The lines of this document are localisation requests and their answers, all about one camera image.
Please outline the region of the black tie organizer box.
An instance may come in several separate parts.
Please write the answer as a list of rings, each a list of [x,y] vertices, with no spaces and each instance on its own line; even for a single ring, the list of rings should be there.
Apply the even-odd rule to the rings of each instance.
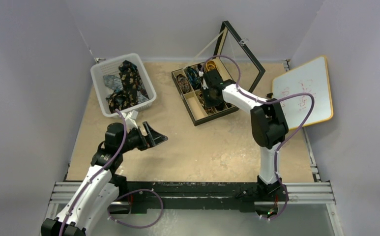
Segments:
[[[238,111],[238,108],[228,103],[228,109],[216,111],[208,116],[196,95],[200,89],[194,90],[191,87],[191,91],[184,94],[177,83],[177,75],[183,74],[187,78],[185,71],[189,66],[198,73],[205,60],[212,57],[211,60],[216,63],[223,80],[239,81],[242,89],[252,93],[263,77],[265,68],[248,48],[247,42],[248,39],[242,38],[229,21],[223,21],[219,34],[211,42],[185,66],[171,72],[172,80],[194,126],[234,113]]]

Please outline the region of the white plastic basket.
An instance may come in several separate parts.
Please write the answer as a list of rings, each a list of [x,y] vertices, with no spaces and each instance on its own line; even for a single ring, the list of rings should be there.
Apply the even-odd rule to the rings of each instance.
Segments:
[[[115,117],[116,109],[124,113],[147,109],[157,97],[136,53],[95,64],[90,72],[102,114],[106,117]]]

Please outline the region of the paisley orange green tie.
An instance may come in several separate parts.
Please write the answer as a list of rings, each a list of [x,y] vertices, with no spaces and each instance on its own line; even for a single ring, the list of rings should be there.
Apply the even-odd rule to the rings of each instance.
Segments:
[[[198,92],[196,92],[196,95],[197,95],[197,98],[198,98],[198,100],[199,100],[202,108],[204,109],[204,111],[206,112],[206,114],[208,116],[216,113],[215,108],[209,108],[209,107],[206,106],[205,99],[203,97],[203,93],[200,90]]]

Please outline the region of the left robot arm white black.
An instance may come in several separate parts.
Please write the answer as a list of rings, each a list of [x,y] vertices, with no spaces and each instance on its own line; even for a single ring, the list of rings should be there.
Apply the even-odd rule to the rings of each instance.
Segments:
[[[123,154],[134,149],[153,148],[168,140],[146,121],[143,126],[145,134],[139,127],[127,130],[123,123],[108,125],[105,139],[99,144],[85,179],[62,211],[44,220],[41,235],[88,236],[113,201],[122,201],[135,193],[128,190],[126,177],[116,174]]]

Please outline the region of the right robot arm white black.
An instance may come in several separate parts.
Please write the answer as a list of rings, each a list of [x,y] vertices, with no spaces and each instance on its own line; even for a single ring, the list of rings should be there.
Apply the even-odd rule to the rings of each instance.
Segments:
[[[285,140],[288,125],[280,103],[266,100],[242,89],[234,80],[223,80],[219,72],[199,72],[201,92],[208,108],[230,103],[250,115],[252,136],[261,150],[258,196],[269,200],[276,195],[275,183],[282,183],[278,146]]]

